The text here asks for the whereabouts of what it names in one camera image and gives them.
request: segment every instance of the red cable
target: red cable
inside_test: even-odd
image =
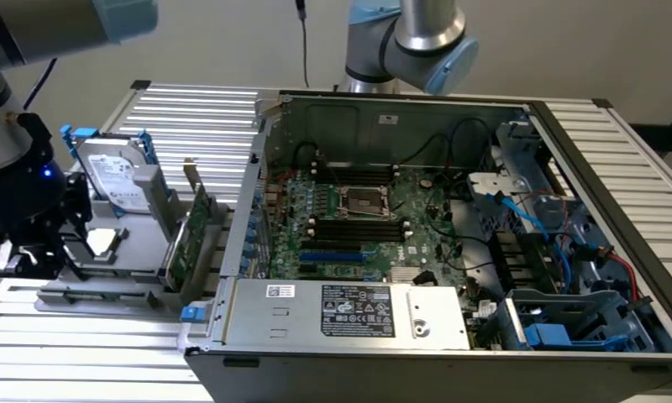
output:
[[[627,275],[630,276],[630,290],[633,294],[633,302],[638,301],[638,280],[635,279],[635,270],[630,263],[617,254],[610,254],[607,258],[623,265],[627,270]]]

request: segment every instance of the motherboard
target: motherboard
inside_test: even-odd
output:
[[[434,285],[463,285],[457,228],[449,195],[435,186],[438,175],[299,170],[271,181],[270,278],[413,283],[427,273],[423,279]]]

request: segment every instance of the power supply label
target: power supply label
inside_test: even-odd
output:
[[[391,288],[323,285],[322,332],[335,338],[395,338]]]

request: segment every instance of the sticker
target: sticker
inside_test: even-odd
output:
[[[123,157],[90,155],[90,164],[110,201],[126,212],[150,212],[144,190],[135,185],[135,167]]]
[[[395,338],[391,288],[323,285],[322,332],[334,338]]]
[[[380,115],[379,124],[399,124],[398,115]]]
[[[267,285],[267,298],[294,298],[296,295],[296,286],[294,284],[270,284]]]

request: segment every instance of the circuit board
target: circuit board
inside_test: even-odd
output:
[[[419,273],[430,270],[439,285],[463,285],[465,273],[451,269],[445,263],[445,259],[449,259],[450,264],[463,267],[461,258],[453,253],[453,237],[457,232],[451,220],[445,220],[445,194],[439,189],[421,186],[419,181],[423,179],[433,180],[434,174],[421,170],[405,170],[388,186],[378,186],[372,194],[367,194],[364,186],[320,184],[299,171],[292,178],[278,184],[276,189],[272,187],[278,194],[274,193],[271,197],[276,207],[271,208],[270,214],[275,251],[270,278],[410,282]],[[384,200],[382,212],[374,209],[374,203],[368,204],[368,212],[355,211],[359,206],[367,204],[359,202],[375,199],[376,191],[388,199]],[[427,215],[427,205],[431,206],[431,212],[438,209],[431,217]],[[312,239],[308,227],[314,218],[351,223],[406,222],[410,225],[410,235],[402,242],[362,243],[363,262],[327,261],[315,264],[304,262],[302,255],[302,245]],[[431,225],[451,237],[439,234]]]
[[[192,208],[182,224],[176,245],[167,263],[167,283],[175,291],[182,290],[182,286],[196,269],[210,223],[211,206],[212,199],[207,194],[206,187],[199,185]]]

